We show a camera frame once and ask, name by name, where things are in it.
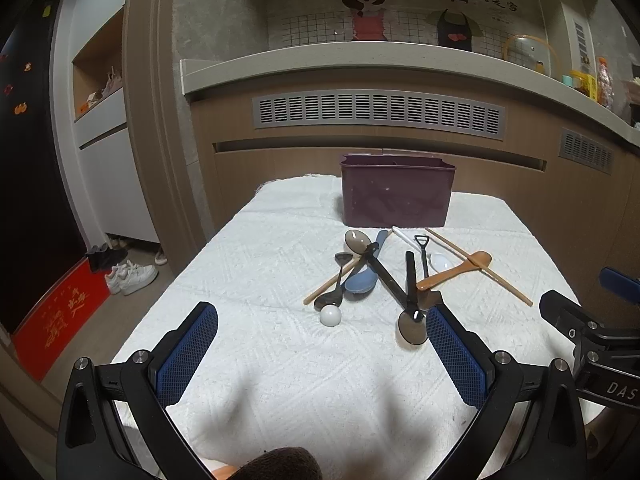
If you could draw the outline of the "small dark metal spoon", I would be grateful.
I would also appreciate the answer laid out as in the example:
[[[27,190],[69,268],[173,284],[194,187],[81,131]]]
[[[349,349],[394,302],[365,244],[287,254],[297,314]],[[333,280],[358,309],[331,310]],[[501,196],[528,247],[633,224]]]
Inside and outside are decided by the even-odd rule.
[[[331,289],[326,292],[322,292],[314,300],[314,310],[320,312],[326,306],[339,307],[343,301],[343,292],[341,289],[341,280],[343,276],[344,267],[347,266],[354,258],[354,255],[350,252],[339,252],[335,255],[335,262],[340,267],[338,270],[335,283]]]

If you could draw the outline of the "red door mat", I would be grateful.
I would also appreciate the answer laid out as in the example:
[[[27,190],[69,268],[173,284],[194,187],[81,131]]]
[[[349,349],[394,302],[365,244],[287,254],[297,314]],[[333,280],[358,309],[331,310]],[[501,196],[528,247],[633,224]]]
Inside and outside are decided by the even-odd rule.
[[[48,290],[11,335],[21,367],[41,382],[109,296],[104,273],[92,272],[87,258],[80,260]]]

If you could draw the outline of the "grey kitchen countertop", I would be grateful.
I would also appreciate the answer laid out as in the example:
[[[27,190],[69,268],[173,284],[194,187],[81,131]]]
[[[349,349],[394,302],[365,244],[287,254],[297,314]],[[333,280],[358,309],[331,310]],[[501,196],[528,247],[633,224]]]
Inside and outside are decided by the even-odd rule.
[[[183,58],[179,61],[180,90],[188,96],[262,76],[338,68],[413,70],[489,81],[560,104],[597,122],[631,145],[639,145],[637,129],[562,82],[498,58],[429,44],[339,41],[258,52],[224,62]]]

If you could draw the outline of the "translucent grey spoon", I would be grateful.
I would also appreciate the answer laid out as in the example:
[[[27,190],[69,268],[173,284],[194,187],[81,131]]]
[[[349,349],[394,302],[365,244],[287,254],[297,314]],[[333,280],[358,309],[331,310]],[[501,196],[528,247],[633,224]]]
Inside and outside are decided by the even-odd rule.
[[[345,233],[345,244],[357,255],[364,256],[374,251],[375,244],[362,231],[351,229]]]

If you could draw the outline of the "black handled steel spoon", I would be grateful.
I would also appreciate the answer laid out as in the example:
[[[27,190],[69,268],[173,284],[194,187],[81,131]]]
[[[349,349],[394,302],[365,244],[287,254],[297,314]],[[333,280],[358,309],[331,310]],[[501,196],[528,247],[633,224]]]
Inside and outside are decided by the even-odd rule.
[[[425,344],[427,341],[425,312],[418,305],[413,314],[407,313],[405,311],[407,286],[402,288],[392,277],[392,274],[386,270],[386,267],[380,263],[378,257],[374,258],[366,255],[366,258],[369,260],[369,266],[378,274],[378,278],[402,307],[397,320],[397,329],[401,338],[412,346]]]

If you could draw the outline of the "blue plastic spoon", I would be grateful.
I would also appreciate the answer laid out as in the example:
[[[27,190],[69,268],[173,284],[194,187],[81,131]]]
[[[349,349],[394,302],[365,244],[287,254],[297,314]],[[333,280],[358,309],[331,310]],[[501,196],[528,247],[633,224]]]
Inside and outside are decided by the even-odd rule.
[[[373,242],[375,244],[374,251],[367,255],[376,258],[389,235],[389,230],[381,230],[378,232],[378,235]],[[346,281],[344,281],[343,288],[346,292],[355,296],[367,295],[372,289],[374,289],[377,281],[378,274],[370,268],[369,260],[366,258],[366,255],[364,255],[360,258],[356,266],[354,266],[352,272],[350,272],[348,278],[346,278]]]

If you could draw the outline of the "grey ventilation grille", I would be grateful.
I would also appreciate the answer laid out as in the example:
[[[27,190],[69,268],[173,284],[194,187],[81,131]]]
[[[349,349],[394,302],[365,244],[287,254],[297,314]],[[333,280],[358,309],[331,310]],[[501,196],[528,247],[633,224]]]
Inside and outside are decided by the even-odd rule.
[[[506,110],[442,94],[382,89],[288,92],[252,99],[257,129],[389,126],[438,130],[501,141]]]

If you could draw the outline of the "black handled ladle spoon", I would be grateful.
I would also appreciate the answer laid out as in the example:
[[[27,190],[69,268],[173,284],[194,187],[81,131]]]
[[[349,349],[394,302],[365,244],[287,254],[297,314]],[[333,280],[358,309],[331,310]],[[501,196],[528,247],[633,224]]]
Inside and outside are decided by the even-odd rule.
[[[418,308],[418,290],[416,289],[416,262],[414,261],[414,253],[406,252],[406,305],[405,311],[409,314]]]

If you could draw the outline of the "maroon plastic utensil bin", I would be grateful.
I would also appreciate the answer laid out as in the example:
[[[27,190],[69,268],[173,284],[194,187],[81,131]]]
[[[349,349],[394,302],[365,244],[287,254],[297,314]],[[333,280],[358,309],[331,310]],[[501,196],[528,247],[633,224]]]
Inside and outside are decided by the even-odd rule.
[[[437,157],[346,154],[341,160],[344,222],[359,228],[439,228],[456,167]]]

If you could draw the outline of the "wooden spoon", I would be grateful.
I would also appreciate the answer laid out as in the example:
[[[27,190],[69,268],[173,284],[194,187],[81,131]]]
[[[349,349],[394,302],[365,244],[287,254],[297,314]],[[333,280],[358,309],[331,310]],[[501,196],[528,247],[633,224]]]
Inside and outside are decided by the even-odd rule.
[[[417,282],[416,288],[421,292],[424,292],[424,290],[429,290],[444,284],[446,281],[452,280],[461,274],[479,271],[483,269],[483,266],[489,266],[491,264],[492,257],[488,252],[473,252],[472,257],[480,263],[479,266],[471,260],[465,259],[462,263],[457,266],[453,266],[451,269],[438,272],[433,276],[429,276],[428,278],[424,278],[420,282]]]

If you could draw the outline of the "white textured table cloth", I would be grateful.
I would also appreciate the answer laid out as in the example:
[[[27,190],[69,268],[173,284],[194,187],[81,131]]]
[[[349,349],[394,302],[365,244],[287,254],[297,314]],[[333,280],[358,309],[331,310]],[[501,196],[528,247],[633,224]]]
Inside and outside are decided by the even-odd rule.
[[[207,465],[242,466],[273,448],[301,446],[326,479],[426,479],[469,426],[432,345],[408,347],[401,308],[380,282],[343,302],[326,327],[303,298],[338,269],[345,250],[342,184],[333,176],[266,183],[178,275],[114,356],[151,350],[200,302],[218,333],[178,404],[167,411]],[[508,205],[454,193],[444,236],[494,257],[531,300],[555,289],[578,302],[553,260]],[[573,362],[573,345],[480,272],[442,285],[442,299],[491,350],[518,362]]]

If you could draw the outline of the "glass pot lid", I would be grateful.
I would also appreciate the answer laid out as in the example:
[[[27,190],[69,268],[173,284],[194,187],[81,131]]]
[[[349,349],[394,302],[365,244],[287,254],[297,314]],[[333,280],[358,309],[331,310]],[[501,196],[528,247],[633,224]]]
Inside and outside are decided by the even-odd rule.
[[[538,74],[560,80],[562,67],[559,55],[546,40],[532,35],[510,36],[502,45],[502,58]]]

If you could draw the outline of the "small grey vent grille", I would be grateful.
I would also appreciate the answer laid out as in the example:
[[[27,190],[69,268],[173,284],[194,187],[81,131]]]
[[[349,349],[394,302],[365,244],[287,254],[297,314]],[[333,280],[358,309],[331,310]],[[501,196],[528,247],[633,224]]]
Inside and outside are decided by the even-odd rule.
[[[562,130],[559,156],[605,174],[612,170],[613,153],[606,146],[572,130]]]

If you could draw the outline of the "white sneakers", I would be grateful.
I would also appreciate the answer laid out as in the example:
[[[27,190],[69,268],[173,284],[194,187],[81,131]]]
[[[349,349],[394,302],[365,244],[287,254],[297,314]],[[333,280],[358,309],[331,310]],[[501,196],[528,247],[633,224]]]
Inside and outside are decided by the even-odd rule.
[[[152,284],[157,275],[157,268],[152,264],[142,266],[127,260],[113,266],[112,270],[104,275],[104,280],[112,295],[129,296]]]

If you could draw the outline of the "white ladle spoon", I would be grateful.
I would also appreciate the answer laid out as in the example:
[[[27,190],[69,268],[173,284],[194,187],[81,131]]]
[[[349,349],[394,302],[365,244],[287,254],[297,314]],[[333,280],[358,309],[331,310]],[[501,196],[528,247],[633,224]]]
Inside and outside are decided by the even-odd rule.
[[[327,304],[320,311],[320,322],[326,327],[335,327],[342,322],[341,309],[334,304]]]

